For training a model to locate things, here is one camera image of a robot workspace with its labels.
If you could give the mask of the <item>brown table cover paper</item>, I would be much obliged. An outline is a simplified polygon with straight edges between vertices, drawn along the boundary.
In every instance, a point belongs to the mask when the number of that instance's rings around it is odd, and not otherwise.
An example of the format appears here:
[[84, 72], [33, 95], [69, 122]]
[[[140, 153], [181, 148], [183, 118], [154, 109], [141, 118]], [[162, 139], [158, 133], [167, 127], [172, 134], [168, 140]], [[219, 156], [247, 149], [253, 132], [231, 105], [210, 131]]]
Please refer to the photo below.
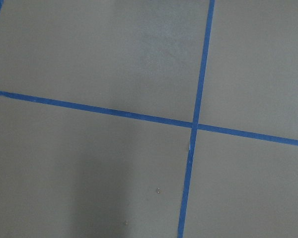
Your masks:
[[0, 238], [298, 238], [298, 0], [0, 0]]

